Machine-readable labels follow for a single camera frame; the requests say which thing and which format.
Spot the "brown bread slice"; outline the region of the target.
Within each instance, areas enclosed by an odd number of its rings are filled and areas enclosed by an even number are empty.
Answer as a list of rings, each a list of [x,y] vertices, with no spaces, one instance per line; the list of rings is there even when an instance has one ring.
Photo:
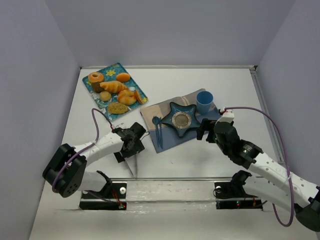
[[[140,93],[139,93],[139,91],[138,91],[137,89],[136,89],[135,92],[134,92],[134,96],[135,96],[136,100],[137,100],[141,105],[144,104],[143,99],[142,99],[142,97],[141,97],[141,95],[140,95]]]

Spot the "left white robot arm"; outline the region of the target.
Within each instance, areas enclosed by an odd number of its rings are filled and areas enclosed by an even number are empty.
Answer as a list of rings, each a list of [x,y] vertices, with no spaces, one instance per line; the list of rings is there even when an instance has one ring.
[[[94,141],[70,146],[62,144],[44,169],[42,177],[52,191],[63,198],[76,191],[85,191],[99,199],[106,199],[112,192],[112,180],[102,171],[86,171],[87,166],[103,157],[113,155],[118,163],[124,162],[145,147],[142,137],[146,129],[135,122],[129,128],[118,127]]]

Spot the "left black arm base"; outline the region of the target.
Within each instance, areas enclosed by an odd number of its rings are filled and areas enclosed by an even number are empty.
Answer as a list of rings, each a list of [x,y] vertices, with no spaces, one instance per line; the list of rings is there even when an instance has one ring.
[[[83,191],[80,196],[79,208],[93,211],[125,211],[127,209],[127,182],[114,181],[110,191],[102,196],[97,192]]]

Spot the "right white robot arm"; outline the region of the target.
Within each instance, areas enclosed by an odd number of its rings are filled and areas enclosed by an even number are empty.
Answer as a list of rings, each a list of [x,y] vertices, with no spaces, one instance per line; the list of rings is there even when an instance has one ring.
[[[319,232],[320,187],[318,185],[288,171],[257,145],[240,139],[231,117],[221,117],[219,120],[205,118],[196,132],[198,140],[203,138],[204,132],[208,132],[206,141],[217,144],[225,156],[245,169],[244,173],[251,171],[267,180],[266,187],[253,192],[253,195],[288,209],[303,226]]]

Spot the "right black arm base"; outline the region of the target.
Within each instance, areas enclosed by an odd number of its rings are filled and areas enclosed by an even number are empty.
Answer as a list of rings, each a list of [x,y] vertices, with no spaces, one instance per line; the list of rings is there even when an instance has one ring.
[[[217,210],[263,209],[260,197],[245,193],[242,186],[231,182],[217,182],[212,192]]]

